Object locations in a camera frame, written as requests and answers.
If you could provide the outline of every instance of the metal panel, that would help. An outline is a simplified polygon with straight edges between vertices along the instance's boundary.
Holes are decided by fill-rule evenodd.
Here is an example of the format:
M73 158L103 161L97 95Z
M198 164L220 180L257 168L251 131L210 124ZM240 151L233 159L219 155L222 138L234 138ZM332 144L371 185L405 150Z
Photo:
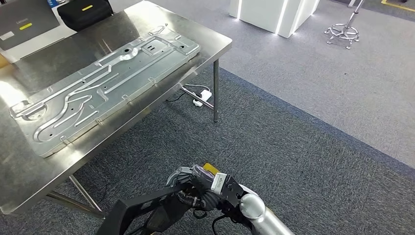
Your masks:
M36 154L47 157L160 82L200 51L160 26L10 108Z

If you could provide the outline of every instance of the yellow floor marking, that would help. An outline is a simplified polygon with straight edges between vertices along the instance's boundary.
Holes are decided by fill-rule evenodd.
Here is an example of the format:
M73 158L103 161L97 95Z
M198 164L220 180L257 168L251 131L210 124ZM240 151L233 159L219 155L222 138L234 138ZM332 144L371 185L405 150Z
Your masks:
M404 7L398 4L393 4L393 3L389 3L388 0L382 0L382 3L388 6L393 6L393 7L397 7L399 9L403 9L403 10L407 10L407 11L413 11L415 12L415 9L409 8L409 7Z

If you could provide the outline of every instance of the white cabinet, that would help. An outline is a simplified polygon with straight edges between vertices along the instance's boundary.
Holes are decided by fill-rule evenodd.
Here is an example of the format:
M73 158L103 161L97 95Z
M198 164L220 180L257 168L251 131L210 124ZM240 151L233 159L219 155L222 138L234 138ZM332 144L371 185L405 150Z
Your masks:
M289 38L320 0L231 0L229 14L265 30Z

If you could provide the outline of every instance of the white plug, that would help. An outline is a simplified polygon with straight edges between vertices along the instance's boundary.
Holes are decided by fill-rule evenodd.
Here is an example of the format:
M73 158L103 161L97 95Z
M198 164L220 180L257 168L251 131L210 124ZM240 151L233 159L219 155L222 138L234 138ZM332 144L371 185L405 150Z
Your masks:
M208 91L208 90L203 90L201 93L202 95L202 100L207 101L211 96L212 96L212 92ZM193 103L197 106L197 107L201 107L203 104L200 101L197 100L193 100Z

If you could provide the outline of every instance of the yellow label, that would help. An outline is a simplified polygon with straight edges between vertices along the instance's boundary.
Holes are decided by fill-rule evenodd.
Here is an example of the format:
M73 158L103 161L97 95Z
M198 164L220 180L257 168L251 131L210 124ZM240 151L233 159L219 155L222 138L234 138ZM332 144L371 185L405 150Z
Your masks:
M89 6L85 7L84 9L82 9L82 11L86 11L86 10L92 8L92 7L93 7L92 5L89 5Z
M23 30L25 28L29 28L30 26L32 26L32 23L28 23L26 25L23 25L22 27L20 27L20 30Z
M209 163L206 163L204 166L203 166L203 169L205 169L205 170L207 170L207 171L209 171L210 173L212 173L213 175L216 175L218 172L219 172L219 170L218 169L216 169L214 166L212 166L211 164L209 164Z

